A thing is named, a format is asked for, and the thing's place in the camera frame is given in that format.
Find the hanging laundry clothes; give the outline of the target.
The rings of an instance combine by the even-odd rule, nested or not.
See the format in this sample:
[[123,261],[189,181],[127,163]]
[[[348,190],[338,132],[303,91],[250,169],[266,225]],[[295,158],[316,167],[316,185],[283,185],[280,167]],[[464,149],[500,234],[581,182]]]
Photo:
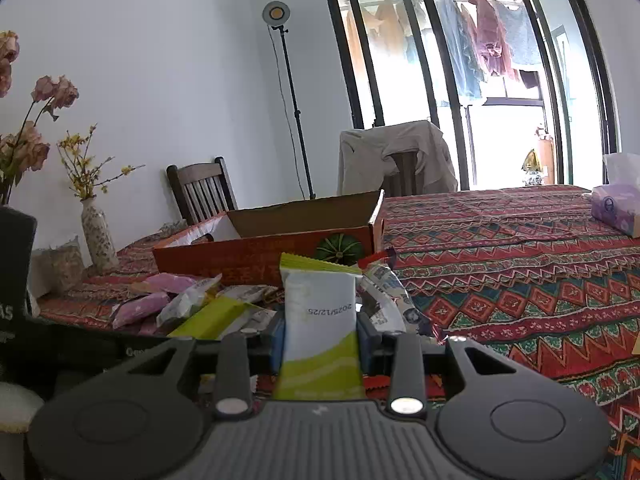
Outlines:
[[[462,106],[540,98],[542,64],[521,3],[435,0],[435,6]],[[382,96],[390,96],[400,84],[418,92],[420,58],[404,0],[364,4],[361,13]]]

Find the green white snack packet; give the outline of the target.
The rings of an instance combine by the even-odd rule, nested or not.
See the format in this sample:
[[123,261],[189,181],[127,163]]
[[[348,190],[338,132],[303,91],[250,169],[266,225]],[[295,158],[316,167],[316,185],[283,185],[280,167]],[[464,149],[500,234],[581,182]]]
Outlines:
[[273,390],[279,401],[366,396],[358,352],[356,266],[282,254],[284,344]]

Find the beige jacket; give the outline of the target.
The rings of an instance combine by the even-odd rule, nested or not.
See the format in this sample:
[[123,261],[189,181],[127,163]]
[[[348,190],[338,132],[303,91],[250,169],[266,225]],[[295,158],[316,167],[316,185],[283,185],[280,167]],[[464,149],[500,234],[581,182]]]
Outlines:
[[377,190],[400,173],[396,158],[416,156],[413,174],[420,194],[451,193],[459,188],[444,134],[431,122],[350,129],[340,134],[337,193],[350,195]]

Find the black light stand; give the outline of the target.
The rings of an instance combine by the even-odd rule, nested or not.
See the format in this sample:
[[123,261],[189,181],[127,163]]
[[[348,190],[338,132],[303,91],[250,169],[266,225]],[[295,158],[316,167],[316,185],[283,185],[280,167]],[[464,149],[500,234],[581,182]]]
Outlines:
[[303,198],[314,200],[317,195],[312,184],[306,142],[302,125],[302,112],[298,106],[290,54],[288,53],[288,20],[291,10],[280,0],[268,2],[262,9],[262,20],[269,29],[268,36],[276,62],[278,88],[283,105],[285,125],[293,150],[294,170]]

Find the chair with beige jacket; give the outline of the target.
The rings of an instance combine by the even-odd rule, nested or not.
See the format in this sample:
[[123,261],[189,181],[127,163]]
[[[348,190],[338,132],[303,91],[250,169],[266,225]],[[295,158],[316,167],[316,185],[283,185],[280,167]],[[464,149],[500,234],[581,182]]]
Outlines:
[[416,177],[418,153],[416,151],[391,154],[396,170],[383,179],[382,189],[390,197],[413,196],[419,193]]

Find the purple tissue box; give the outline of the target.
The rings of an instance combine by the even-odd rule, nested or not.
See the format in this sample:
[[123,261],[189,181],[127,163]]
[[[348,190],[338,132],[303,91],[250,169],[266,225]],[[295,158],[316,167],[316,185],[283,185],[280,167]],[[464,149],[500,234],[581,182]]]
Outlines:
[[640,231],[640,156],[615,153],[603,156],[608,183],[591,192],[593,218],[631,238]]

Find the yellow flower branches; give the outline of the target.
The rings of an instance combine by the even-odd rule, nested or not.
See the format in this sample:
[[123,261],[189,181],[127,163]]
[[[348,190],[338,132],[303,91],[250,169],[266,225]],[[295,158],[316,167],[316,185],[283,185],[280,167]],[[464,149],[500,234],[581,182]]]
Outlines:
[[104,177],[103,169],[114,160],[114,157],[108,156],[102,162],[98,162],[96,156],[90,153],[95,132],[96,125],[91,125],[84,136],[66,131],[64,138],[56,144],[58,156],[70,181],[68,187],[81,202],[95,198],[96,191],[106,194],[112,182],[128,177],[134,171],[143,168],[143,165],[127,165],[120,168],[119,173],[114,174],[113,177]]

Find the dark wooden chair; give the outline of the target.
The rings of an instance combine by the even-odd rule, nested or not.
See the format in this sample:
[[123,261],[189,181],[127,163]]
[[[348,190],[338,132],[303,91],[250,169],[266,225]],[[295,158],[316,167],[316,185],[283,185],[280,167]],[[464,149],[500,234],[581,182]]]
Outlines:
[[170,165],[166,176],[181,217],[189,226],[238,209],[226,162],[221,156],[212,162],[184,167]]

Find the yellow green snack packet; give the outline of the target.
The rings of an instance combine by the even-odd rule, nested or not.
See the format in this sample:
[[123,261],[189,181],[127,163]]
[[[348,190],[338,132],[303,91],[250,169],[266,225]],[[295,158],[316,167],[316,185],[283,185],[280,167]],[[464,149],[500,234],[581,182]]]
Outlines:
[[221,340],[238,332],[262,308],[248,302],[217,297],[168,334],[169,338],[193,338],[197,340]]

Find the pink snack packet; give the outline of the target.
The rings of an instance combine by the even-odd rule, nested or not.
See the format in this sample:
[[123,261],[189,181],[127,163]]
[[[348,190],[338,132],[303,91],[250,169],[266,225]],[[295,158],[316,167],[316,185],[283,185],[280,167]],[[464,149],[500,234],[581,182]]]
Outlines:
[[166,292],[166,294],[178,295],[185,292],[190,287],[205,282],[205,278],[194,278],[194,276],[157,273],[148,276],[145,280],[129,285],[133,292],[140,294],[154,294],[154,292]]
[[121,304],[112,319],[114,330],[134,324],[152,314],[157,314],[169,304],[170,298],[166,292],[152,292],[152,294]]

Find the pink dried flowers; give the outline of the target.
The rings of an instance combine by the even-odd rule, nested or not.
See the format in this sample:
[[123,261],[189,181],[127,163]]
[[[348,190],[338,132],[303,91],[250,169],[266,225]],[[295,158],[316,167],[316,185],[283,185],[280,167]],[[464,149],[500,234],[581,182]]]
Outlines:
[[1,205],[8,206],[12,192],[29,171],[42,169],[50,144],[38,131],[38,122],[48,114],[56,122],[57,110],[71,107],[79,99],[78,88],[66,77],[42,76],[30,92],[30,102],[20,128],[1,135]]

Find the orange cardboard box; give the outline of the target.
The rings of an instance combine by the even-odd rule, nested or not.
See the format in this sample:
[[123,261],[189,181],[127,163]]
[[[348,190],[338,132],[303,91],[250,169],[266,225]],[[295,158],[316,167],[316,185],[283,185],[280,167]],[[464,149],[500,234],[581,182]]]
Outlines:
[[382,190],[223,212],[157,243],[157,270],[226,285],[281,284],[293,254],[352,266],[383,248]]

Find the floral ceramic vase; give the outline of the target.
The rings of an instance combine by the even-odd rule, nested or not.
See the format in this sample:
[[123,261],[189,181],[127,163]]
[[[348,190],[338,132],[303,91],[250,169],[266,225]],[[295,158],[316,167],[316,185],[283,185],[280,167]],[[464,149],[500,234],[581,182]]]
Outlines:
[[81,226],[91,261],[100,273],[111,272],[118,267],[119,260],[104,211],[94,197],[81,203]]

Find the black framed glass door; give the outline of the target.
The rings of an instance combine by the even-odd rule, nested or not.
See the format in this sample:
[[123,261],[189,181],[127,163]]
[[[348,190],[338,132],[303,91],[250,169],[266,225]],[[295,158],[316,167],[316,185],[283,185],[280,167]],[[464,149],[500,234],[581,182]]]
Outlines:
[[352,123],[426,119],[465,190],[594,188],[617,148],[585,0],[328,0]]

